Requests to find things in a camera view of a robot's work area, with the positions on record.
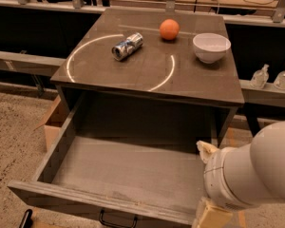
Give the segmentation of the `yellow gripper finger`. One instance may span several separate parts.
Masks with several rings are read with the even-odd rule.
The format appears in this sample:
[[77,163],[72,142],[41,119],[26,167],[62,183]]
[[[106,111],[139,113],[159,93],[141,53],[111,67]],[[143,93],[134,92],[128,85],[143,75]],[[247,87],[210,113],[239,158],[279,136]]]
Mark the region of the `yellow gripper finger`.
[[196,217],[191,228],[223,228],[232,216],[232,212],[216,206],[210,199],[202,197],[199,200]]
[[219,150],[216,146],[204,141],[197,141],[197,148],[200,158],[204,163],[208,163],[210,157]]

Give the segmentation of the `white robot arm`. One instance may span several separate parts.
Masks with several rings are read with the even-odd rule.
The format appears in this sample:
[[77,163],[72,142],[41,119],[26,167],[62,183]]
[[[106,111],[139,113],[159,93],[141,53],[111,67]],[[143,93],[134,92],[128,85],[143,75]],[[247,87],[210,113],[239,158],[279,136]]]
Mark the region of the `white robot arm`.
[[285,121],[262,128],[249,144],[219,149],[198,141],[206,195],[192,228],[223,228],[236,211],[285,203]]

